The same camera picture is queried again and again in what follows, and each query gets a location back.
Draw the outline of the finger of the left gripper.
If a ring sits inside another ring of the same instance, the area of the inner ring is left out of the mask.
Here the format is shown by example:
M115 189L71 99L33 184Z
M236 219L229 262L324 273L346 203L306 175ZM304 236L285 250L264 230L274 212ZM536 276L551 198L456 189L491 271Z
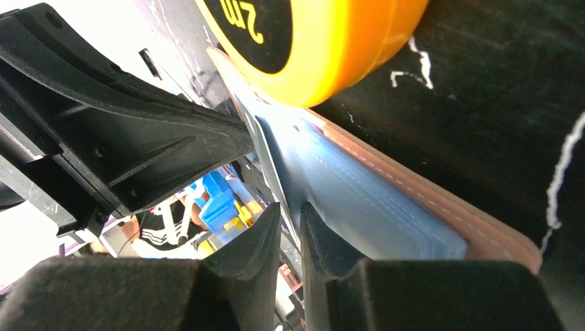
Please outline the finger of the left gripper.
M99 229L251 150L242 121L123 71L48 4L1 15L2 209Z

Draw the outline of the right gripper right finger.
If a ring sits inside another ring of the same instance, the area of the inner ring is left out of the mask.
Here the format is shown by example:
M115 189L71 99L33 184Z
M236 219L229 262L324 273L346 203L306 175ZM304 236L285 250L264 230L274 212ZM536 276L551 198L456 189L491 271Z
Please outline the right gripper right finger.
M308 330L561 330L539 280L492 261L374 261L301 206Z

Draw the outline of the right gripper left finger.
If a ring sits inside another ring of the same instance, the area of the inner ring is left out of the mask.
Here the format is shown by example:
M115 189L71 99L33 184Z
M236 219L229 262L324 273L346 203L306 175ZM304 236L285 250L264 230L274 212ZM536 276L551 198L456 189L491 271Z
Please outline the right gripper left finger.
M1 305L2 330L271 330L281 208L202 260L51 258Z

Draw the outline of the pink leather card holder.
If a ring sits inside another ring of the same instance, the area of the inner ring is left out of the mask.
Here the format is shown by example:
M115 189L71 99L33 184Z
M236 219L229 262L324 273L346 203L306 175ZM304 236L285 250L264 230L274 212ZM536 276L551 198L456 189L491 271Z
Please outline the pink leather card holder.
M521 232L311 109L264 96L219 48L206 52L244 123L249 110L270 127L296 229L301 206L310 203L329 228L371 259L510 261L539 272L542 255Z

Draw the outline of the grey card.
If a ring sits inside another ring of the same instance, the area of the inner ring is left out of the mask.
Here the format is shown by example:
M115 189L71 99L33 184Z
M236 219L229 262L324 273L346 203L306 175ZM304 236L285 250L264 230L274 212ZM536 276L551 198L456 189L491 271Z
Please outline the grey card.
M297 234L297 229L290 213L290 208L278 173L279 149L275 144L274 136L270 127L264 123L262 118L251 114L249 110L244 110L244 117L262 166L265 182L271 189L275 201L280 203L285 224L292 236L294 244L300 249L300 238Z

